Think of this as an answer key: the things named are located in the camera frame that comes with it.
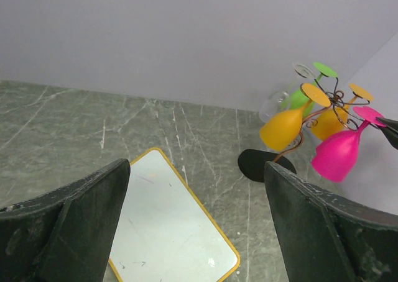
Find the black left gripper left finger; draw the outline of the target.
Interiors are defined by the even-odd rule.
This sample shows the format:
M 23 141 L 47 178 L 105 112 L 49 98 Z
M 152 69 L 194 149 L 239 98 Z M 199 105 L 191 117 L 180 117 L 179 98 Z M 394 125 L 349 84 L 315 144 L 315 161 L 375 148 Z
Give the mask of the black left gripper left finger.
M 102 281 L 129 176 L 121 158 L 1 208 L 1 281 Z

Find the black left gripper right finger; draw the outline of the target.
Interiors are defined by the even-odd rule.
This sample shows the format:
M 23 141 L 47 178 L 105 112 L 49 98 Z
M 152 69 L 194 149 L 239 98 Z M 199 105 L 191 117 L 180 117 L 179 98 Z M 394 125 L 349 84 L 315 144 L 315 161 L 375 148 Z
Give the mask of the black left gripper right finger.
M 264 181 L 289 281 L 397 281 L 397 216 L 274 162 Z

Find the pink wine glass front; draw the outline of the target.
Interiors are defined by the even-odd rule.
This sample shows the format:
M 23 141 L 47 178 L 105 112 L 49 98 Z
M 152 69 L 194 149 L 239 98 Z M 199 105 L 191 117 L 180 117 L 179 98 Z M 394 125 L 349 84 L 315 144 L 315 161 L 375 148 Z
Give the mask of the pink wine glass front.
M 354 107 L 353 111 L 363 118 L 362 124 L 356 130 L 338 132 L 316 148 L 312 160 L 313 168 L 324 178 L 334 182 L 342 182 L 355 166 L 359 155 L 359 143 L 363 130 L 376 124 L 385 125 L 377 120 L 382 114 L 369 106 Z

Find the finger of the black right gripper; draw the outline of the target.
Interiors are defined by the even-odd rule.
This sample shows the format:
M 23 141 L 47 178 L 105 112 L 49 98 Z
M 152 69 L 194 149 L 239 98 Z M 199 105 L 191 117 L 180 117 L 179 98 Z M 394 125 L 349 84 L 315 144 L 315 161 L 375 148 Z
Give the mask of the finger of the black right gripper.
M 377 125 L 379 130 L 394 148 L 398 148 L 398 122 L 384 117 L 377 117 L 376 119 L 384 124 L 384 126 Z

